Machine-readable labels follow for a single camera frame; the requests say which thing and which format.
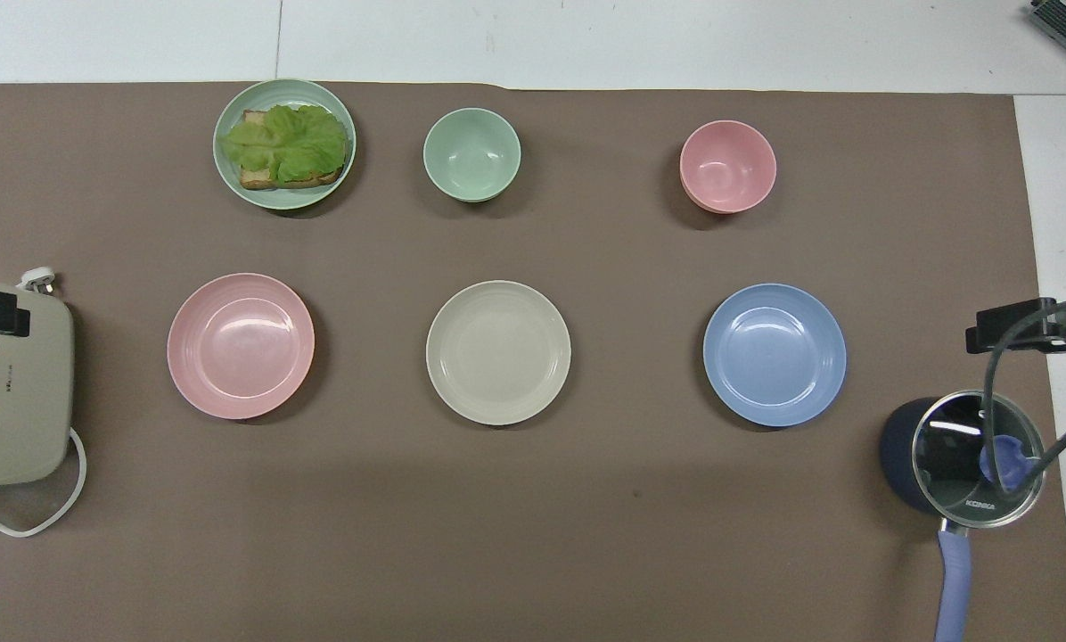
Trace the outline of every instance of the black cable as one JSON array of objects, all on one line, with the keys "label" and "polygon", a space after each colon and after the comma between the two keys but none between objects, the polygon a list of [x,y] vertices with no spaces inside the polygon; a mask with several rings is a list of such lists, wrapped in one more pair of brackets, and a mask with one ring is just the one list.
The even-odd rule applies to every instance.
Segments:
[{"label": "black cable", "polygon": [[1031,467],[1029,475],[1025,479],[1021,481],[1014,491],[1010,491],[1004,485],[1004,480],[1001,479],[1001,470],[997,464],[997,447],[994,446],[994,436],[997,435],[995,432],[995,419],[994,412],[995,405],[992,403],[992,380],[997,378],[997,365],[1001,362],[1001,356],[1004,351],[1007,350],[1008,344],[1017,338],[1023,330],[1029,328],[1030,325],[1035,324],[1043,318],[1051,316],[1051,314],[1063,312],[1066,310],[1066,302],[1055,304],[1051,307],[1043,307],[1034,312],[1029,314],[1021,318],[1015,324],[1010,325],[1008,330],[1005,330],[1004,335],[1001,336],[1001,340],[997,341],[997,344],[992,348],[992,354],[989,354],[988,366],[985,368],[985,389],[984,397],[982,397],[982,411],[984,411],[985,420],[982,423],[982,433],[984,433],[985,438],[985,451],[988,452],[989,468],[992,470],[992,486],[997,488],[997,494],[1004,499],[1015,499],[1028,493],[1031,484],[1035,482],[1036,479],[1043,475],[1044,470],[1057,458],[1060,452],[1066,448],[1066,433],[1062,438],[1057,439],[1053,447],[1048,451],[1044,452],[1041,458]]}]

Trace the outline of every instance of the green bowl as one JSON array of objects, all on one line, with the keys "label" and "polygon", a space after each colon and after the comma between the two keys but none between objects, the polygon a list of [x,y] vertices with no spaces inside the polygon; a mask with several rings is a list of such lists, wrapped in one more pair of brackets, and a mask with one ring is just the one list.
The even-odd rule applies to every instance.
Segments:
[{"label": "green bowl", "polygon": [[[346,158],[336,182],[302,190],[245,190],[240,186],[240,166],[228,160],[216,139],[227,134],[237,123],[243,121],[244,110],[268,111],[273,106],[291,106],[293,109],[300,109],[301,106],[321,106],[339,118],[346,133]],[[215,161],[215,170],[221,173],[224,183],[239,194],[240,198],[268,209],[297,209],[326,198],[326,195],[339,187],[342,179],[346,178],[346,173],[351,171],[351,164],[355,162],[357,143],[355,122],[351,119],[346,107],[342,106],[335,94],[307,80],[280,78],[248,86],[224,107],[224,112],[221,113],[220,121],[215,122],[215,131],[212,133],[212,160]]]},{"label": "green bowl", "polygon": [[458,200],[481,203],[500,194],[517,176],[521,143],[505,118],[465,107],[431,127],[422,163],[438,190]]}]

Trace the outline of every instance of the blue plate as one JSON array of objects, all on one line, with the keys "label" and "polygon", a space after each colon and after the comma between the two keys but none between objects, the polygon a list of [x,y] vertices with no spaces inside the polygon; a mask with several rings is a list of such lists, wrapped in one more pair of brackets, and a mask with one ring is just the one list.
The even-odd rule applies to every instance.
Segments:
[{"label": "blue plate", "polygon": [[845,340],[814,296],[760,284],[728,296],[704,336],[712,389],[741,417],[793,427],[835,401],[845,379]]}]

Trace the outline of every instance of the toast with lettuce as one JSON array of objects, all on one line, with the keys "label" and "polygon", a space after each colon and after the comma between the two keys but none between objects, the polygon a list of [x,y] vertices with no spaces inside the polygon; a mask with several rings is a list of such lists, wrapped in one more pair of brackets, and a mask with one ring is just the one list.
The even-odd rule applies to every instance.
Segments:
[{"label": "toast with lettuce", "polygon": [[219,141],[247,190],[329,186],[346,159],[345,131],[321,106],[244,110],[243,122]]}]

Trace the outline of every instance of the white cable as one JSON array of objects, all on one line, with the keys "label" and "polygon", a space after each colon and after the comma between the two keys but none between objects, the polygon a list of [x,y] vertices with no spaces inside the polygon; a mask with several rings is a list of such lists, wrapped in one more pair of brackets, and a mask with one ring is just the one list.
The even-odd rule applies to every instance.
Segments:
[{"label": "white cable", "polygon": [[69,510],[69,507],[74,507],[74,501],[77,501],[78,497],[81,495],[81,487],[85,485],[85,468],[88,467],[88,463],[85,462],[85,447],[81,446],[81,438],[78,436],[77,431],[74,431],[72,428],[69,428],[69,438],[74,440],[74,447],[78,451],[78,483],[77,485],[74,485],[74,492],[69,495],[69,499],[66,499],[65,503],[62,504],[62,508],[60,508],[56,513],[53,513],[49,519],[46,519],[43,524],[36,525],[35,528],[30,530],[15,530],[9,528],[0,521],[0,532],[6,533],[9,536],[19,537],[37,535],[37,533],[44,531],[49,527],[49,525],[53,524],[53,521],[60,519],[62,515],[65,515],[65,512]]}]

